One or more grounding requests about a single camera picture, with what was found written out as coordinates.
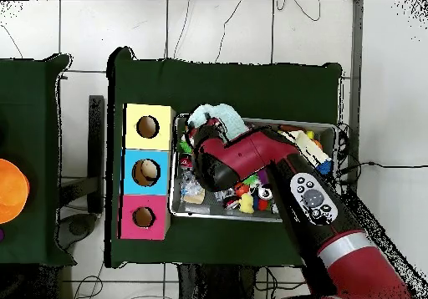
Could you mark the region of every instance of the orange bowl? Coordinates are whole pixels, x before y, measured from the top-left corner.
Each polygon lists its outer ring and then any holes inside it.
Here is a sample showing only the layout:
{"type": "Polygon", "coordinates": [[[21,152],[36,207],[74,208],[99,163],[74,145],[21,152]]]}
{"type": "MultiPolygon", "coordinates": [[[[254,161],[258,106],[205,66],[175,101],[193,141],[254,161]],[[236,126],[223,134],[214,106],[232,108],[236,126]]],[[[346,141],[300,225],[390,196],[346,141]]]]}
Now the orange bowl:
{"type": "Polygon", "coordinates": [[[30,186],[21,170],[0,159],[0,224],[16,218],[27,202],[30,186]]]}

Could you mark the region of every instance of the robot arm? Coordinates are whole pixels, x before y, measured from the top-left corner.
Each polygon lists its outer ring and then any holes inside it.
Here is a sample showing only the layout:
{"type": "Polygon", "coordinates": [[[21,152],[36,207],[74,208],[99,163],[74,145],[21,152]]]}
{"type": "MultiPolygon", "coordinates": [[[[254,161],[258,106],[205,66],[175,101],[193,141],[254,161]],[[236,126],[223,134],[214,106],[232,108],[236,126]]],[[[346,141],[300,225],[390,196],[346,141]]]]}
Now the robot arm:
{"type": "Polygon", "coordinates": [[[303,274],[318,299],[411,299],[405,283],[370,242],[333,181],[270,127],[223,143],[207,121],[194,135],[194,170],[201,186],[226,190],[267,168],[283,224],[305,261],[303,274]]]}

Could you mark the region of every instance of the shape sorter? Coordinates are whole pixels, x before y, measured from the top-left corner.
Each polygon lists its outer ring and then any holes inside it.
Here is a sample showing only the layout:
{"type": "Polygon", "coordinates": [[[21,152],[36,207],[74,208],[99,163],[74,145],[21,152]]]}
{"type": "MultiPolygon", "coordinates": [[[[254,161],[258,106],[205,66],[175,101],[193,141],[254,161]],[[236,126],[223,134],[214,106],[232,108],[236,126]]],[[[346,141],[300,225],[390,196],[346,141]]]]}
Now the shape sorter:
{"type": "Polygon", "coordinates": [[[165,239],[175,115],[170,106],[124,104],[119,239],[165,239]]]}

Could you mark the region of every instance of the dark green tablecloth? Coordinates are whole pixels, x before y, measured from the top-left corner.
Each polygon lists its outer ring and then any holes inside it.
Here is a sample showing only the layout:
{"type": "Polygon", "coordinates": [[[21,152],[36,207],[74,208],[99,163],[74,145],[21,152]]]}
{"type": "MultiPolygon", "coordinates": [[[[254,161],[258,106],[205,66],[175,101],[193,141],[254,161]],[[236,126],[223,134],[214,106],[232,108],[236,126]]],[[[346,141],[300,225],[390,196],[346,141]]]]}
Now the dark green tablecloth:
{"type": "Polygon", "coordinates": [[[69,56],[44,61],[0,60],[0,158],[27,176],[23,212],[0,225],[0,263],[73,264],[54,239],[59,199],[59,127],[56,80],[69,56]]]}
{"type": "Polygon", "coordinates": [[[247,118],[336,124],[340,75],[336,63],[318,67],[145,61],[133,60],[128,48],[118,48],[108,65],[107,172],[112,171],[113,178],[107,195],[113,195],[113,210],[106,219],[106,250],[112,265],[122,261],[301,264],[282,223],[173,217],[164,241],[118,240],[122,104],[170,105],[177,113],[188,113],[199,104],[224,103],[247,118]]]}

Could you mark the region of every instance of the gray tray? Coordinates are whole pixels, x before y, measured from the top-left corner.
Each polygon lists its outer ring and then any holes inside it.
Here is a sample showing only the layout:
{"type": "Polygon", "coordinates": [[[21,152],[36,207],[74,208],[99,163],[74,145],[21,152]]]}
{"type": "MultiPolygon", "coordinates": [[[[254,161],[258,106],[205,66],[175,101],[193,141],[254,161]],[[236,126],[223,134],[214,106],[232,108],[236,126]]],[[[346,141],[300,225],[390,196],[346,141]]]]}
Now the gray tray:
{"type": "MultiPolygon", "coordinates": [[[[188,114],[177,115],[174,123],[174,133],[176,139],[179,139],[183,134],[186,117],[188,114]]],[[[336,176],[337,171],[337,149],[339,148],[339,129],[332,124],[315,124],[309,122],[292,122],[292,121],[277,121],[272,119],[243,119],[247,125],[266,126],[270,125],[274,128],[279,124],[290,124],[300,126],[305,129],[311,129],[323,145],[324,152],[333,160],[333,172],[336,176]]],[[[281,222],[278,214],[272,213],[270,210],[255,210],[253,214],[242,213],[240,210],[225,210],[222,204],[217,201],[213,193],[205,191],[204,201],[200,205],[195,205],[181,201],[181,175],[182,169],[178,165],[180,151],[172,152],[172,169],[170,180],[170,198],[169,210],[171,214],[177,216],[191,216],[199,218],[212,219],[228,219],[228,220],[254,220],[267,222],[281,222]]]]}

